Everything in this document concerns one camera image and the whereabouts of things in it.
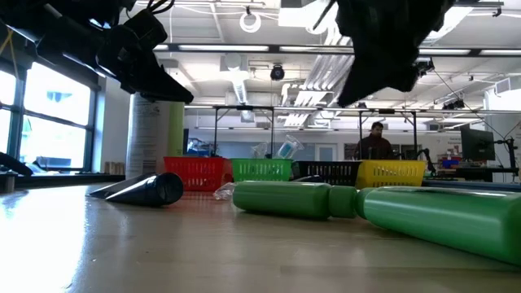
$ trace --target ceiling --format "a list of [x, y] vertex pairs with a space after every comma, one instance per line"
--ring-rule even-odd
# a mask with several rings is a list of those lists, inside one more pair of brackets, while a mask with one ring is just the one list
[[[281, 27], [276, 20], [280, 0], [264, 0], [265, 8], [252, 6], [252, 12], [261, 16], [261, 26], [256, 33], [244, 32], [239, 19], [244, 7], [220, 7], [219, 5], [187, 6], [177, 4], [171, 11], [157, 15], [173, 43], [227, 43], [227, 44], [290, 44], [322, 45], [326, 33], [311, 34], [305, 28]], [[494, 9], [475, 8], [450, 33], [433, 46], [469, 47], [493, 46], [521, 48], [521, 0], [504, 0], [499, 17], [492, 17]], [[130, 15], [143, 9], [136, 6]], [[507, 16], [519, 15], [519, 18]], [[195, 103], [223, 103], [226, 92], [233, 92], [230, 81], [221, 79], [219, 73], [224, 54], [208, 53], [158, 53], [159, 59], [176, 59], [191, 81], [189, 87], [195, 94]], [[250, 79], [245, 81], [248, 92], [281, 94], [288, 82], [305, 81], [313, 69], [316, 55], [247, 54]], [[422, 78], [409, 93], [385, 89], [367, 100], [368, 107], [436, 107], [440, 108], [452, 91], [463, 93], [466, 103], [473, 108], [483, 106], [483, 89], [509, 75], [521, 73], [521, 59], [515, 58], [434, 58], [439, 76], [431, 72]], [[271, 81], [269, 74], [274, 63], [280, 63], [286, 71], [284, 81]]]

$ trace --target wooden table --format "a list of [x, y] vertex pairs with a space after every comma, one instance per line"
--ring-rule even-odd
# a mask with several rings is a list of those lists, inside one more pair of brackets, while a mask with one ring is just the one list
[[519, 292], [518, 268], [358, 220], [168, 208], [87, 186], [0, 195], [0, 292]]

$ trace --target door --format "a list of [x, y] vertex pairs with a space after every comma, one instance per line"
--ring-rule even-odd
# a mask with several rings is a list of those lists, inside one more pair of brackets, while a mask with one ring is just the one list
[[336, 147], [335, 144], [316, 144], [315, 160], [321, 162], [335, 162], [337, 154]]

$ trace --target man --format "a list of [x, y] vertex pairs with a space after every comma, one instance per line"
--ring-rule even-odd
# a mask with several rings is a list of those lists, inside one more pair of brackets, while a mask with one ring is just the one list
[[374, 122], [371, 126], [371, 134], [367, 138], [363, 138], [358, 142], [357, 149], [355, 150], [355, 157], [360, 160], [394, 159], [391, 143], [387, 139], [382, 138], [382, 131], [383, 124], [380, 122]]

